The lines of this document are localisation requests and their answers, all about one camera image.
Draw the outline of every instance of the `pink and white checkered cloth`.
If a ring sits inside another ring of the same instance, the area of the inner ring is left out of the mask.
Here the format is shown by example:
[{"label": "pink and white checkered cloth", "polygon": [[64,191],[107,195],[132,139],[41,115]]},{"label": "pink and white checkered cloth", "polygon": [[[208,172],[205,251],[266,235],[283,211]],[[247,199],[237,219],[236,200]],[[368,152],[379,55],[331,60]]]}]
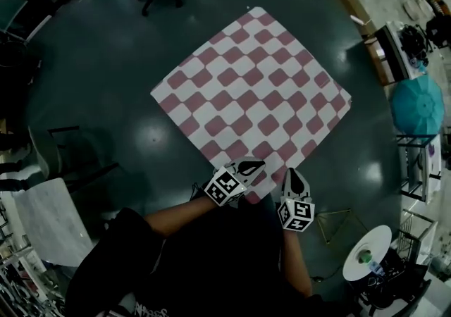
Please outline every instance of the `pink and white checkered cloth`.
[{"label": "pink and white checkered cloth", "polygon": [[202,45],[152,90],[215,168],[241,156],[266,162],[246,198],[257,203],[349,111],[351,96],[264,9]]}]

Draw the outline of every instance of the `black and white marker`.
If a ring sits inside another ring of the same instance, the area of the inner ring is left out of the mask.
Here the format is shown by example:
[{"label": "black and white marker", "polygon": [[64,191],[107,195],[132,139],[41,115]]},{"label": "black and white marker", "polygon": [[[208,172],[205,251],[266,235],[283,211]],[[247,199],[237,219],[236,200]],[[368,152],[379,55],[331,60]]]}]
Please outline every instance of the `black and white marker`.
[{"label": "black and white marker", "polygon": [[278,215],[286,230],[303,232],[314,219],[315,205],[310,203],[310,186],[294,168],[285,172]]},{"label": "black and white marker", "polygon": [[247,156],[235,159],[214,172],[204,191],[219,206],[229,204],[242,197],[264,169],[261,159]]}]

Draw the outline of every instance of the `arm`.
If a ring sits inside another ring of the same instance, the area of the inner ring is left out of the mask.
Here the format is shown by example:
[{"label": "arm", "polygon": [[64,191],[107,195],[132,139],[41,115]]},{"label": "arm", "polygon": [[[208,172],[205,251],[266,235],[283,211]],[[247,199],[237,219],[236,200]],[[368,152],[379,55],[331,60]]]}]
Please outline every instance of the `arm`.
[{"label": "arm", "polygon": [[217,204],[203,196],[178,206],[170,207],[144,217],[155,233],[167,238],[177,232],[181,227],[216,208]]},{"label": "arm", "polygon": [[309,272],[302,258],[297,233],[283,230],[282,272],[287,281],[306,298],[312,295]]}]

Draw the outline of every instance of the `floor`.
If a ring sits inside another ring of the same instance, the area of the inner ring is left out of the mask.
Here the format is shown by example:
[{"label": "floor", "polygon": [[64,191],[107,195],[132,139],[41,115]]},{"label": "floor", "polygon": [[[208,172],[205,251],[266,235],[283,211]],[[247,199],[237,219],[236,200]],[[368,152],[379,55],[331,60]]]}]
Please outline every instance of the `floor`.
[{"label": "floor", "polygon": [[[393,122],[359,31],[339,0],[156,0],[149,16],[136,0],[74,0],[33,39],[44,60],[23,125],[56,128],[120,168],[74,196],[85,220],[125,206],[141,214],[187,201],[212,167],[151,98],[151,90],[207,39],[253,6],[282,23],[352,95],[352,108],[299,170],[318,212],[353,208],[368,229],[398,226],[401,199]],[[77,149],[75,157],[85,154]],[[363,231],[343,230],[338,247]],[[300,235],[311,275],[344,261],[316,226]],[[345,293],[340,273],[314,286],[325,299]]]},{"label": "floor", "polygon": [[[430,13],[423,12],[416,4],[417,0],[359,0],[366,12],[369,14],[371,22],[376,29],[383,27],[387,21],[398,20],[405,24],[415,25],[419,24],[424,30],[426,29],[426,23],[431,19]],[[412,20],[404,10],[403,4],[408,2],[415,14],[418,15],[418,19]],[[446,117],[445,124],[451,124],[451,91],[449,88],[448,79],[451,77],[451,73],[447,71],[451,63],[451,49],[437,49],[434,48],[433,52],[428,55],[429,75],[440,85],[443,91]]]}]

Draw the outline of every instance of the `desk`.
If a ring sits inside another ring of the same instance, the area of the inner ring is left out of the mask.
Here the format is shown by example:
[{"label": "desk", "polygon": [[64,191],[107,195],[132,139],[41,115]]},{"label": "desk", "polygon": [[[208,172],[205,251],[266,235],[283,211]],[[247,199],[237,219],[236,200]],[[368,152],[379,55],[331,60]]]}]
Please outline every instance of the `desk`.
[{"label": "desk", "polygon": [[15,197],[25,232],[45,261],[78,267],[93,244],[61,178],[47,180]]},{"label": "desk", "polygon": [[373,44],[376,41],[381,46],[377,50],[379,59],[381,62],[386,61],[388,63],[393,74],[393,81],[391,82],[415,79],[423,75],[419,69],[410,64],[407,54],[402,50],[401,40],[394,22],[386,23],[373,35],[368,36],[365,44]]}]

